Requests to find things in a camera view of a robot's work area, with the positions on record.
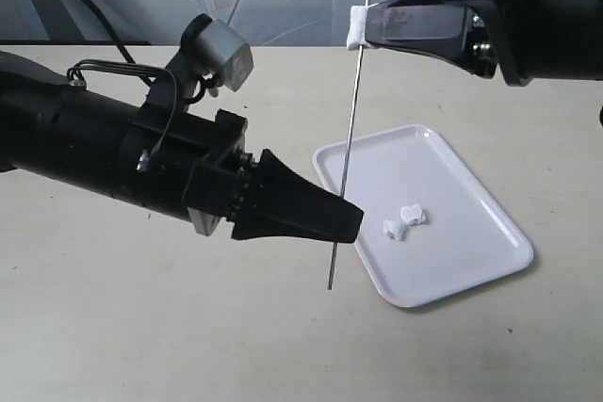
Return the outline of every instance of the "white table surface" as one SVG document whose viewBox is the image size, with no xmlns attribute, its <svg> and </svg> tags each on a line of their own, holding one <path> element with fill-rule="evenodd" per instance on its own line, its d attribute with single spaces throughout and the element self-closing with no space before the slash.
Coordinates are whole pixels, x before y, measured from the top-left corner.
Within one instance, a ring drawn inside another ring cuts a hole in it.
<svg viewBox="0 0 603 402">
<path fill-rule="evenodd" d="M 5 47 L 64 72 L 104 47 Z M 171 48 L 134 49 L 162 65 Z M 318 182 L 313 152 L 343 139 L 355 53 L 255 51 L 237 94 Z M 137 80 L 90 89 L 141 104 Z M 507 88 L 418 56 L 369 52 L 357 136 L 407 123 L 443 134 L 537 250 L 532 270 L 416 312 L 387 304 L 352 246 L 332 293 L 330 244 L 204 238 L 185 223 L 14 171 L 0 176 L 2 401 L 603 400 L 603 86 Z"/>
</svg>

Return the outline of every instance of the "white plastic tray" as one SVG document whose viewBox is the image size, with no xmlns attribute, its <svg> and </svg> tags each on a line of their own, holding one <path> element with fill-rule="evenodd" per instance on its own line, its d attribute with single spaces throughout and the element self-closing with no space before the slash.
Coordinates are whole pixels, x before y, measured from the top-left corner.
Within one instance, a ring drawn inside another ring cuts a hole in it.
<svg viewBox="0 0 603 402">
<path fill-rule="evenodd" d="M 314 165 L 338 193 L 345 143 L 318 150 Z M 533 248 L 487 190 L 433 130 L 410 125 L 355 139 L 346 199 L 365 211 L 356 241 L 371 279 L 390 303 L 413 308 L 530 265 Z M 383 234 L 402 205 L 419 203 L 424 225 L 396 242 Z"/>
</svg>

